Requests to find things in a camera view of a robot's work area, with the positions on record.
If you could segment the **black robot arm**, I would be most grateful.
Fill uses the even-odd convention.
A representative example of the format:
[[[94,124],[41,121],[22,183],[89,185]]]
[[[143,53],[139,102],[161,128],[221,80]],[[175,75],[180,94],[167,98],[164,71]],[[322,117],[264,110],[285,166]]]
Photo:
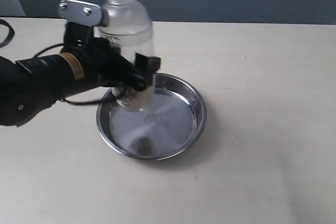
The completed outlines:
[[[67,22],[60,53],[15,62],[1,58],[1,125],[21,126],[57,101],[97,87],[121,92],[88,104],[112,103],[127,88],[150,87],[160,66],[160,58],[142,54],[131,63],[106,38],[96,37],[93,27]]]

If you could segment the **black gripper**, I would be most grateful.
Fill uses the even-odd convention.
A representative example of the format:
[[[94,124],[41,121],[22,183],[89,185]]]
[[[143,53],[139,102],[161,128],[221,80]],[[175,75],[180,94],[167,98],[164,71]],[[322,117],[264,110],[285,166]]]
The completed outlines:
[[[153,85],[154,75],[161,67],[160,57],[147,57],[135,53],[134,62],[121,55],[120,49],[111,47],[106,38],[95,37],[94,28],[67,22],[63,53],[71,53],[83,68],[97,76],[103,87],[130,87],[142,91]]]

